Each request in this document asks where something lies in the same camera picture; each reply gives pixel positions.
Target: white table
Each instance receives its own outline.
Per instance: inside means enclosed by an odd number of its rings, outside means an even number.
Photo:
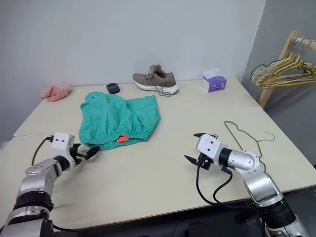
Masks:
[[[262,142],[263,161],[268,173],[281,191],[286,192],[316,184],[316,172],[307,159],[280,128],[245,91],[236,78],[228,78],[225,90],[206,93],[200,81],[179,82],[179,92],[160,97],[155,92],[135,85],[120,85],[122,97],[157,96],[161,121],[148,142],[102,151],[99,156],[72,171],[64,172],[55,183],[52,200],[55,208],[51,219],[65,228],[83,228],[206,205],[195,188],[196,166],[184,154],[198,156],[194,133],[216,133],[231,149],[238,146],[223,121],[236,122]],[[65,131],[76,136],[81,123],[80,104],[90,91],[104,91],[103,86],[76,87],[62,101],[42,101],[16,132],[15,138],[0,153],[0,222],[11,211],[24,171],[33,153],[47,135]],[[232,127],[238,140],[257,153],[256,144]],[[37,161],[51,158],[51,144],[42,146]],[[201,171],[200,187],[206,197],[228,178],[219,168]],[[218,199],[228,201],[247,198],[248,194],[238,174],[218,193]]]

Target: black roll of tape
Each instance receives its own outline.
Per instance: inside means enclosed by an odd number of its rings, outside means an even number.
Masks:
[[[119,85],[117,83],[107,84],[107,90],[110,94],[116,94],[120,92]]]

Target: white shoe sole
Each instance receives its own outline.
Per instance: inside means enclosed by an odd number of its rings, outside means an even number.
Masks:
[[[158,89],[160,92],[162,91],[167,92],[167,93],[170,93],[171,95],[176,93],[179,89],[177,84],[175,84],[172,87],[162,87],[162,86],[154,86],[154,85],[142,85],[142,84],[137,83],[136,81],[134,82],[139,88],[143,90],[157,90]]]

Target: orange tag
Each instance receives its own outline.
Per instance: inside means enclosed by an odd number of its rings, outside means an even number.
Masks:
[[[117,142],[126,142],[129,140],[129,137],[127,136],[120,136],[118,139],[117,139]]]

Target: gray wall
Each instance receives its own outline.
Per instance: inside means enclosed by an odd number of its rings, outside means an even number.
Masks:
[[[259,64],[276,60],[291,31],[316,40],[315,0],[267,0],[242,84],[258,100],[261,91],[250,81],[251,71]],[[307,60],[316,64],[316,52]],[[266,112],[300,151],[316,164],[316,87],[277,88]]]
[[[134,72],[156,63],[177,80],[219,67],[241,81],[264,4],[0,0],[0,141],[11,138],[40,102],[40,90],[54,82],[132,83]]]

